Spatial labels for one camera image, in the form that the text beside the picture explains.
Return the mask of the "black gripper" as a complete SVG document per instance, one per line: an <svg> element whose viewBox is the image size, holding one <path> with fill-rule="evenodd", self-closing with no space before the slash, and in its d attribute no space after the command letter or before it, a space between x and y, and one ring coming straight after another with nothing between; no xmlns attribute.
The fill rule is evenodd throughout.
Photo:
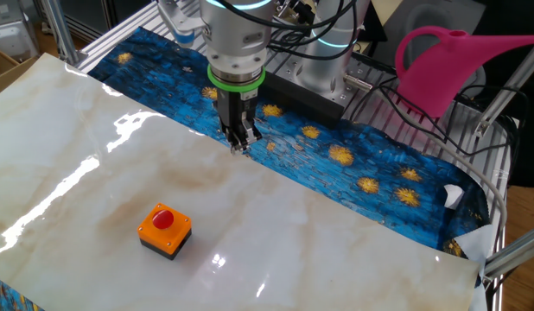
<svg viewBox="0 0 534 311"><path fill-rule="evenodd" d="M218 89L216 110L232 155L244 152L262 139L262 134L254 124L256 107L257 89L248 92ZM235 130L240 130L241 141Z"/></svg>

